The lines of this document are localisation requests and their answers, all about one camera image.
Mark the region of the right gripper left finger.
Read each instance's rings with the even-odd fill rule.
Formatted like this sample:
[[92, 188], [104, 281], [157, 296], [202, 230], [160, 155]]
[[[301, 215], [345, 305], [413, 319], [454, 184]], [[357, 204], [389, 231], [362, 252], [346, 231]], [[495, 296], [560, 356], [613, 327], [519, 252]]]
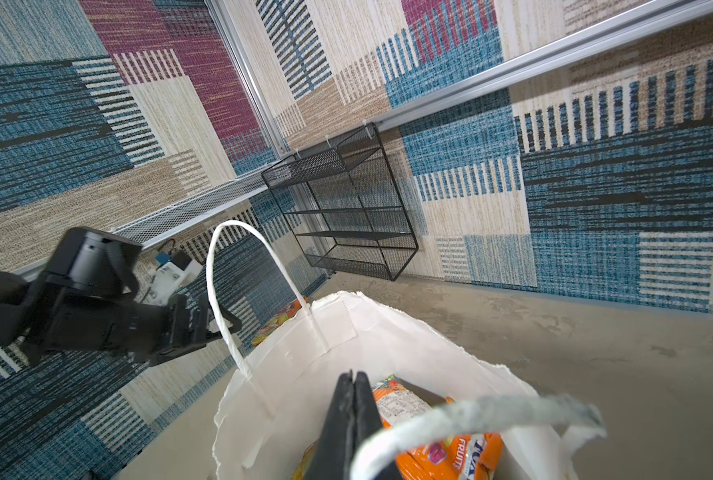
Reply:
[[304, 479], [348, 479], [356, 442], [356, 385], [352, 371], [336, 382], [316, 452]]

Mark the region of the white paper bag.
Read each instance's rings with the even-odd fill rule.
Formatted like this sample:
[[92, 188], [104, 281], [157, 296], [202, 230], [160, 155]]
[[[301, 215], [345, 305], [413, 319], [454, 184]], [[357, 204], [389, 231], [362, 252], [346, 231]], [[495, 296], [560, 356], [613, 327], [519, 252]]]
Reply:
[[220, 479], [286, 479], [322, 433], [343, 373], [373, 385], [399, 376], [452, 404], [373, 434], [348, 479], [379, 479], [395, 456], [450, 436], [498, 433], [518, 479], [572, 479], [573, 455], [606, 435], [601, 412], [566, 394], [542, 396], [468, 354], [426, 322], [362, 293], [340, 291], [302, 309], [249, 354], [220, 328], [236, 363], [218, 404], [212, 456]]

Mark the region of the orange candy bag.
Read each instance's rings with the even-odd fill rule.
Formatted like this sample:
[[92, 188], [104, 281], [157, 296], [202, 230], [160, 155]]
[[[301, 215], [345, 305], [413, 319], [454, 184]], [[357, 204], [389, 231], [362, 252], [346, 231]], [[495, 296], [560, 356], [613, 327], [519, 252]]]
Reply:
[[[394, 375], [371, 385], [384, 429], [414, 419], [434, 406], [454, 402], [450, 397], [444, 399], [424, 393], [420, 388], [411, 387]], [[316, 444], [318, 440], [306, 448], [290, 476], [292, 479], [304, 479], [316, 452]], [[450, 436], [396, 455], [378, 478], [492, 479], [503, 450], [504, 441], [498, 433]]]
[[260, 345], [272, 332], [284, 325], [290, 318], [293, 318], [302, 309], [300, 301], [294, 300], [288, 306], [280, 310], [253, 338], [250, 344], [252, 347]]

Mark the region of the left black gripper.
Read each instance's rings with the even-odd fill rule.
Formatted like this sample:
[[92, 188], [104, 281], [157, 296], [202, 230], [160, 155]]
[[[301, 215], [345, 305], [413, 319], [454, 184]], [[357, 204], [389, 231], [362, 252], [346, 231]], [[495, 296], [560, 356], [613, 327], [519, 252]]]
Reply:
[[222, 305], [218, 306], [218, 311], [220, 317], [216, 318], [206, 294], [198, 298], [194, 308], [188, 307], [188, 296], [174, 294], [168, 300], [164, 336], [150, 358], [150, 366], [175, 360], [219, 340], [222, 338], [221, 327], [226, 327], [230, 334], [240, 333], [242, 320]]

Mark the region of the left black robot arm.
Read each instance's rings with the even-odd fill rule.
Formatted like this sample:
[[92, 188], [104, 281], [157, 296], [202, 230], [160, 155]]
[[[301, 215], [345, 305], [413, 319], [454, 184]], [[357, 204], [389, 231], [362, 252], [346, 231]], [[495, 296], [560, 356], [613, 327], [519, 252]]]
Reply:
[[88, 227], [70, 228], [38, 277], [0, 271], [0, 346], [20, 344], [29, 364], [64, 351], [130, 355], [166, 363], [222, 339], [210, 304], [174, 294], [164, 305], [136, 302], [142, 244]]

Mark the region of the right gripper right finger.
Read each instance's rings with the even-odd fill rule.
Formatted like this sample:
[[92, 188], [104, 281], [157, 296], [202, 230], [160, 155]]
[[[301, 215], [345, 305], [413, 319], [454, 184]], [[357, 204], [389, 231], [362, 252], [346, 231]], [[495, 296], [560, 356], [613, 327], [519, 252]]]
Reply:
[[356, 465], [360, 448], [384, 429], [368, 375], [359, 371], [354, 380], [354, 446], [352, 464]]

